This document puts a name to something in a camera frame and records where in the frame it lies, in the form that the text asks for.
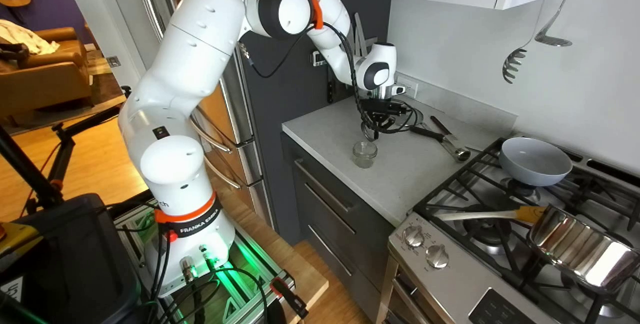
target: stove knob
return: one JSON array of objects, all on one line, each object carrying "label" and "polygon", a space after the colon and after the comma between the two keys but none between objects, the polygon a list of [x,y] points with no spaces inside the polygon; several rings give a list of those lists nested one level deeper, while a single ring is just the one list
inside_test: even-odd
[{"label": "stove knob", "polygon": [[444,249],[444,245],[431,245],[427,248],[427,262],[436,269],[442,269],[449,263],[449,257]]},{"label": "stove knob", "polygon": [[423,229],[420,226],[409,226],[402,232],[402,239],[405,240],[407,245],[416,248],[425,242],[425,236],[423,235]]}]

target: brown armchair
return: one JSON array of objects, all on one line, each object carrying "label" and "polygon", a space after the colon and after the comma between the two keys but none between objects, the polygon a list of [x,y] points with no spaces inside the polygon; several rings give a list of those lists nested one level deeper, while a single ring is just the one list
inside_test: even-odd
[{"label": "brown armchair", "polygon": [[31,55],[17,67],[0,70],[0,117],[39,109],[66,101],[91,103],[87,51],[73,28],[36,32],[60,47],[48,55]]}]

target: small glass jar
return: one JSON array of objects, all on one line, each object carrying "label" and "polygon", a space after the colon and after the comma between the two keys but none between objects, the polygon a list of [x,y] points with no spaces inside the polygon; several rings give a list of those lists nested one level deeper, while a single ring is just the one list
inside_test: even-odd
[{"label": "small glass jar", "polygon": [[370,141],[359,141],[353,146],[353,162],[362,169],[373,166],[373,162],[378,154],[378,147]]}]

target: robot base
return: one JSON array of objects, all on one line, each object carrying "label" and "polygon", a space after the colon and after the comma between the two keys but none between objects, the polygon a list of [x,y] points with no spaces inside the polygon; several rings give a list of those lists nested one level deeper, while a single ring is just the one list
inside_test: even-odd
[{"label": "robot base", "polygon": [[[206,266],[207,264],[201,251],[202,246],[205,246],[206,250],[217,258],[216,267],[224,265],[229,259],[229,248],[236,237],[235,232],[236,229],[226,218],[224,210],[222,210],[217,218],[203,230],[194,235],[179,237],[174,242],[171,242],[169,244],[169,264],[158,296],[164,297],[185,286],[185,277],[182,274],[183,269],[180,266],[180,261],[187,256],[190,256],[193,260],[199,276],[210,271]],[[144,276],[149,278],[144,281],[147,289],[150,290],[158,263],[158,235],[153,235],[144,245],[144,260],[146,261],[146,274],[148,274],[148,276]],[[166,246],[163,244],[160,272],[162,272],[165,263],[165,248]]]}]

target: white countertop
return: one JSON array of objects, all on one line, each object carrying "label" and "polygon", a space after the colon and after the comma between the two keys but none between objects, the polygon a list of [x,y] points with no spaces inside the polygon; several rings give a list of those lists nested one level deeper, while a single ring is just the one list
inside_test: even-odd
[{"label": "white countertop", "polygon": [[[446,116],[423,103],[402,97],[423,112],[425,123],[438,131],[429,117],[434,115],[462,142],[484,149],[498,138]],[[453,157],[434,139],[402,132],[380,134],[375,141],[377,157],[373,167],[361,169],[352,162],[352,149],[365,140],[360,114],[353,98],[282,124],[282,130],[316,160],[342,180],[393,226],[405,219],[418,201],[455,173],[464,163]]]}]

